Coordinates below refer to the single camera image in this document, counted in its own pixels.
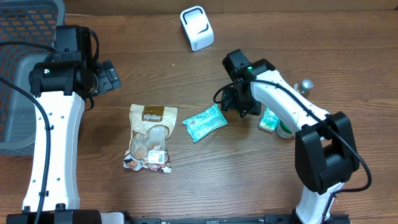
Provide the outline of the brown snack bag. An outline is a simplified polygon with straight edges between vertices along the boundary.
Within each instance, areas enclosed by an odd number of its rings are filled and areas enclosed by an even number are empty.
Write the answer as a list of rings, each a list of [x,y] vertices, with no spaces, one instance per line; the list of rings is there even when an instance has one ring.
[[[177,108],[169,106],[131,105],[130,141],[123,159],[124,168],[171,173],[167,140],[175,128],[177,112]]]

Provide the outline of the yellow dish soap bottle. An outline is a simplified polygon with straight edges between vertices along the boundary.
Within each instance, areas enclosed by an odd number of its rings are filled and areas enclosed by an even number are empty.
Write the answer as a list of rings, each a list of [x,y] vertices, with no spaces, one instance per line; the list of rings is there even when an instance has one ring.
[[[294,85],[294,90],[300,93],[304,98],[308,98],[310,90],[313,88],[313,82],[309,79],[304,79]]]

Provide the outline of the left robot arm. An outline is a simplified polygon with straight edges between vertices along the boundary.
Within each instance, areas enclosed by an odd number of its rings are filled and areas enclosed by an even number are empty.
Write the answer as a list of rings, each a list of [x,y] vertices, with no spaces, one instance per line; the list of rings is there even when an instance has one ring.
[[[55,48],[29,73],[30,91],[10,87],[35,105],[32,173],[22,212],[7,223],[129,223],[128,212],[81,209],[76,182],[78,132],[86,101],[121,87],[118,74],[91,48],[95,32],[57,26]]]

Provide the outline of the teal tissue pack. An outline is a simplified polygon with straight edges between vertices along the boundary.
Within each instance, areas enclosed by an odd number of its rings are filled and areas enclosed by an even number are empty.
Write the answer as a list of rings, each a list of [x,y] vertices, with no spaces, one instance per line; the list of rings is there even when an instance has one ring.
[[[265,108],[258,127],[270,133],[273,133],[278,125],[278,116],[268,107]]]

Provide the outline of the green lidded jar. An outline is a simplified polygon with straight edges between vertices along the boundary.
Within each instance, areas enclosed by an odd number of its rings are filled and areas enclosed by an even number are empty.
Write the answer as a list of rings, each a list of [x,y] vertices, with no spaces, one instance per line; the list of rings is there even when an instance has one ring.
[[[285,139],[294,137],[290,129],[281,120],[278,121],[275,131],[280,137]]]

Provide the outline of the teal wafer packet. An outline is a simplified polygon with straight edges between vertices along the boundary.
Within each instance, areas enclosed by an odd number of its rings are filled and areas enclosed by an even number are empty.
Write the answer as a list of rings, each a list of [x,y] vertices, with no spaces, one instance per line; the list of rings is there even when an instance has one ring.
[[[198,142],[212,131],[226,126],[228,122],[218,108],[218,105],[214,104],[205,111],[184,120],[183,124],[187,127],[187,132],[193,139],[193,142]]]

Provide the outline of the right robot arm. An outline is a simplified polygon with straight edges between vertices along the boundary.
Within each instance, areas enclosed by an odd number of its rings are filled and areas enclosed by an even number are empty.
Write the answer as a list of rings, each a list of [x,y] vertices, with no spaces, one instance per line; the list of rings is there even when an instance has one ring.
[[[347,215],[330,212],[333,194],[359,168],[347,115],[330,114],[309,102],[266,59],[250,62],[238,49],[222,64],[232,83],[222,89],[221,109],[258,116],[266,105],[295,138],[295,170],[303,183],[300,202],[291,215],[267,215],[265,223],[349,223]]]

